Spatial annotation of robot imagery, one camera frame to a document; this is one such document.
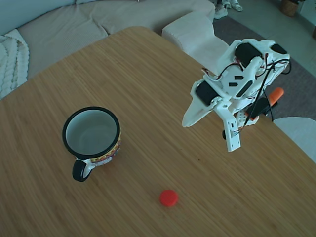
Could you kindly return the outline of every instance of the mug handle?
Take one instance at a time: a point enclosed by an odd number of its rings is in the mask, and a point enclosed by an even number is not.
[[[76,159],[73,167],[73,178],[79,182],[83,182],[89,177],[93,168],[94,165],[87,164],[81,159]]]

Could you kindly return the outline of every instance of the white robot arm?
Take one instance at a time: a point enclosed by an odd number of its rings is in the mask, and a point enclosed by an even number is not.
[[[203,79],[192,86],[193,99],[182,125],[192,126],[214,110],[224,122],[228,151],[239,148],[240,130],[258,121],[257,116],[253,118],[257,101],[285,70],[289,59],[290,55],[273,40],[234,41],[218,60],[220,75],[202,69]]]

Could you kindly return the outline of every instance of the white knit blanket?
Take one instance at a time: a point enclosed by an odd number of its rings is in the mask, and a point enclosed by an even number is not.
[[[0,36],[0,99],[27,80],[29,48],[17,29]]]

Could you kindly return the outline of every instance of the shoe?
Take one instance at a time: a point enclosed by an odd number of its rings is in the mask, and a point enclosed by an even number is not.
[[[233,7],[234,10],[236,11],[242,11],[242,6],[240,6],[238,0],[230,0],[230,4]]]
[[[232,8],[231,2],[229,0],[222,0],[222,5],[227,8]]]
[[[227,7],[222,4],[217,4],[215,8],[214,19],[221,19],[224,16],[228,15]]]

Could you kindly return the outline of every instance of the mug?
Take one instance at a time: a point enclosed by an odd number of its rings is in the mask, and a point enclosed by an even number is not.
[[[85,181],[92,169],[112,160],[120,149],[117,117],[102,107],[86,107],[73,113],[63,128],[63,142],[76,157],[73,178]]]

